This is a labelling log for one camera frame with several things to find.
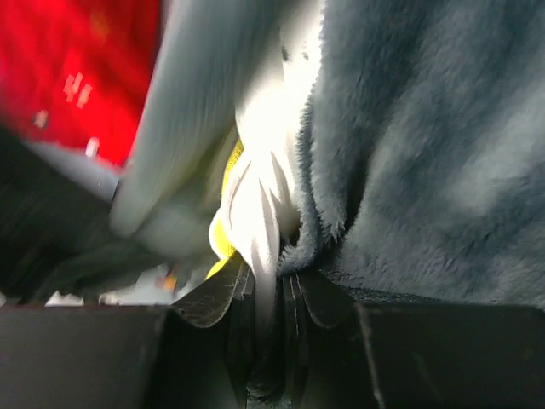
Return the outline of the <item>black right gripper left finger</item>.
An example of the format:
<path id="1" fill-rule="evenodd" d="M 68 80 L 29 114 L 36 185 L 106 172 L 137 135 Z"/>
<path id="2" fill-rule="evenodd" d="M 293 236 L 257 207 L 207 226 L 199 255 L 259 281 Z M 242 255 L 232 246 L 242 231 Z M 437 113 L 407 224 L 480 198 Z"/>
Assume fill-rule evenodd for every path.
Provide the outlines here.
<path id="1" fill-rule="evenodd" d="M 4 307 L 4 408 L 243 408 L 254 279 L 240 262 L 171 306 Z"/>

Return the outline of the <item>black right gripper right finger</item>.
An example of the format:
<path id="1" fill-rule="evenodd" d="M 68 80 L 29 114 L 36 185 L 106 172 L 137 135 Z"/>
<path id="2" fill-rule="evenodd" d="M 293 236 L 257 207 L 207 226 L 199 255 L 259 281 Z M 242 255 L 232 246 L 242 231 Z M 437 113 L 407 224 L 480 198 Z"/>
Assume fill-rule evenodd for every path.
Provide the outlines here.
<path id="1" fill-rule="evenodd" d="M 296 408 L 541 408 L 544 313 L 360 303 L 320 274 L 283 278 Z"/>

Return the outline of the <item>white pillow yellow edge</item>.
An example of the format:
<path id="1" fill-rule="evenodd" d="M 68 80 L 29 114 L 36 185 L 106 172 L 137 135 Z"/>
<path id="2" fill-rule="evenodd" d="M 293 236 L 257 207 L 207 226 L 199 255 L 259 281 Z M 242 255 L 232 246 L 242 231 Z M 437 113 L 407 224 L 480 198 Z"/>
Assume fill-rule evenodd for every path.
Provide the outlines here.
<path id="1" fill-rule="evenodd" d="M 255 328 L 273 327 L 281 241 L 300 225 L 295 142 L 317 77 L 324 4 L 300 1 L 281 19 L 236 105 L 238 141 L 227 160 L 221 205 L 209 226 L 219 260 L 239 253 L 255 276 Z"/>

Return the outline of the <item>grey plush pillowcase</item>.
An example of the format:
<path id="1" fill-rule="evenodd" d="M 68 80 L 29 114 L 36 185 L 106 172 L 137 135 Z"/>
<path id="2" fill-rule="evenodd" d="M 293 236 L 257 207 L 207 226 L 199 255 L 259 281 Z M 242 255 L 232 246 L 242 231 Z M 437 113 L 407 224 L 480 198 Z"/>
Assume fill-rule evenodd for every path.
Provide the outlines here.
<path id="1" fill-rule="evenodd" d="M 135 233 L 247 90 L 287 1 L 172 23 L 112 226 Z M 544 304 L 544 4 L 329 1 L 281 271 L 335 247 L 344 285 Z"/>

